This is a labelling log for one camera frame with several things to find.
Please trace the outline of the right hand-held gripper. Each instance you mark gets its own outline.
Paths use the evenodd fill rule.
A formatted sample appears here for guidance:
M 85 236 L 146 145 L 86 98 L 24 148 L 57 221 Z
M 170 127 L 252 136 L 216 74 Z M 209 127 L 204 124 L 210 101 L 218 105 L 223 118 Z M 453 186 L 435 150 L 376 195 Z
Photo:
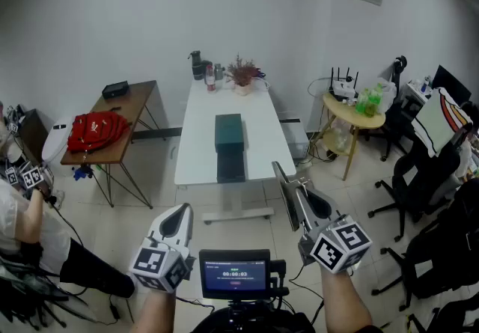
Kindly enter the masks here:
M 302 232 L 298 249 L 303 264 L 317 262 L 336 274 L 359 263 L 372 246 L 360 224 L 341 213 L 335 200 L 315 189 L 310 180 L 288 178 L 279 162 L 273 162 L 272 168 L 292 230 Z

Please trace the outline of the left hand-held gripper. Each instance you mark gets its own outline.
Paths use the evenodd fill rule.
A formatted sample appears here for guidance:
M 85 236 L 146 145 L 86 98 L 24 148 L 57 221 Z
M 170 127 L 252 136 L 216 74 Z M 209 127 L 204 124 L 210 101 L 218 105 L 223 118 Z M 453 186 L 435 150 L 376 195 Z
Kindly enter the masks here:
M 174 293 L 190 279 L 196 258 L 189 252 L 193 209 L 190 204 L 169 208 L 157 216 L 132 259 L 129 272 L 152 290 Z

